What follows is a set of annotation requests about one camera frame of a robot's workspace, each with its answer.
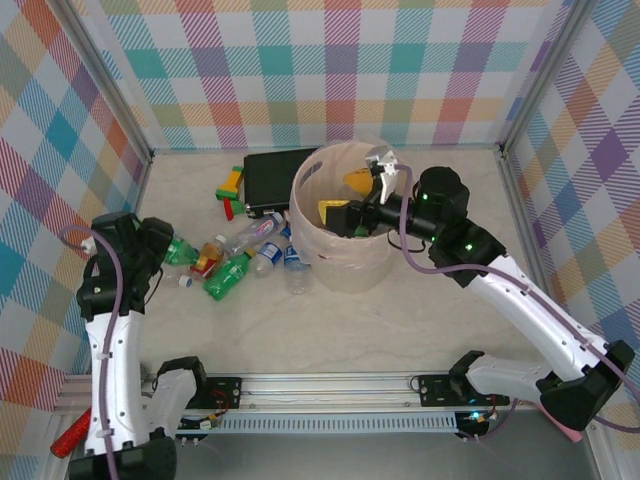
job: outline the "red handle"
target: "red handle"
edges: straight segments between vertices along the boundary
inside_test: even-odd
[[[91,423],[91,408],[82,414],[82,416],[71,425],[60,438],[51,444],[49,450],[58,458],[64,458],[76,448],[89,433],[89,424]]]

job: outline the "plastic bottle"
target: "plastic bottle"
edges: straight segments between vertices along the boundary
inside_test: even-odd
[[[211,278],[215,272],[220,270],[228,258],[225,250],[227,239],[218,235],[213,242],[205,243],[200,249],[200,256],[195,265],[191,267],[196,278]]]
[[[214,300],[222,300],[249,271],[249,261],[256,252],[249,248],[242,255],[231,257],[213,277],[204,282],[202,288]]]
[[[164,267],[162,274],[162,284],[172,287],[189,288],[193,283],[191,276],[183,269],[172,267],[170,265]]]
[[[251,270],[257,277],[266,277],[271,273],[289,245],[289,238],[291,229],[287,227],[262,246],[256,257],[251,260]]]
[[[300,262],[298,252],[289,246],[284,251],[285,283],[287,290],[294,295],[300,295],[309,290],[311,265]]]
[[[174,235],[164,256],[165,263],[169,265],[193,265],[198,261],[198,251],[189,245],[184,238]]]
[[[274,213],[255,220],[227,243],[227,250],[233,257],[247,248],[255,247],[273,235],[284,221],[282,215]]]

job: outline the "white bottle cap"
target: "white bottle cap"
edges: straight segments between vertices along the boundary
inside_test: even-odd
[[[189,275],[180,275],[178,279],[178,285],[181,287],[189,288],[193,283],[193,279]]]

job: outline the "marble surface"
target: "marble surface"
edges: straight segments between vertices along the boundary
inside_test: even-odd
[[[488,150],[405,151],[418,175],[448,165],[471,191],[470,218],[492,232],[524,268],[524,259]],[[140,216],[157,216],[194,246],[231,236],[248,223],[227,222],[215,199],[243,153],[158,156]],[[290,295],[280,265],[271,277],[245,278],[221,302],[199,287],[160,285],[147,306],[142,361],[198,355],[210,373],[310,373],[448,370],[470,349],[521,360],[534,347],[491,305],[443,276],[421,275],[400,252],[389,276],[362,294],[328,290],[314,279],[305,295]],[[418,261],[430,266],[426,254]]]

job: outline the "green plastic bottle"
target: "green plastic bottle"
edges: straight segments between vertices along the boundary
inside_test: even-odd
[[[198,251],[189,245],[189,242],[178,235],[174,235],[164,256],[164,261],[174,266],[195,265],[199,257]]]
[[[202,288],[214,300],[222,300],[229,290],[236,286],[249,271],[249,261],[256,252],[249,248],[242,255],[231,257],[213,277],[204,282]]]

